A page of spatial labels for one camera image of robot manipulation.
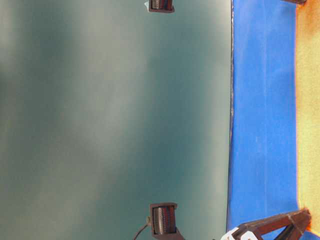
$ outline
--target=brown clamp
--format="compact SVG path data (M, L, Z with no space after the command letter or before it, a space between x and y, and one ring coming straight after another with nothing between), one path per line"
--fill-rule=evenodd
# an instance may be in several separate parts
M147 223L134 236L136 240L138 235L147 227L151 226L151 233L158 240L185 240L176 227L175 210L177 204L174 202L163 202L150 205L150 216L147 217Z
M149 12L171 14L175 12L173 0L149 0Z
M262 235L285 227L275 240L298 240L311 222L309 211L293 211L243 223L227 232L221 240L263 240Z

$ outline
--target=dark green surface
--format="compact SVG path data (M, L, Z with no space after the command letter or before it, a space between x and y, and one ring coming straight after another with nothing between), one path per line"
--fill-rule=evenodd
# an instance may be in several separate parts
M2 240L129 240L168 201L224 233L230 3L174 6L0 0Z

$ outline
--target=black cable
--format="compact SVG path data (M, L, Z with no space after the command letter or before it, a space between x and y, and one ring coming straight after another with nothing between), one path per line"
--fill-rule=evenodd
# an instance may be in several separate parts
M140 228L140 230L135 234L133 240L136 240L137 237L139 236L139 234L140 234L143 230L145 230L146 227L148 227L148 223L146 223L142 228Z

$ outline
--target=yellow surface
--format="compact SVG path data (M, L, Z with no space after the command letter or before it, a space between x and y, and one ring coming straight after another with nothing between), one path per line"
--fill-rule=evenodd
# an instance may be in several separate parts
M296 127L299 207L312 216L320 236L320 1L296 10Z

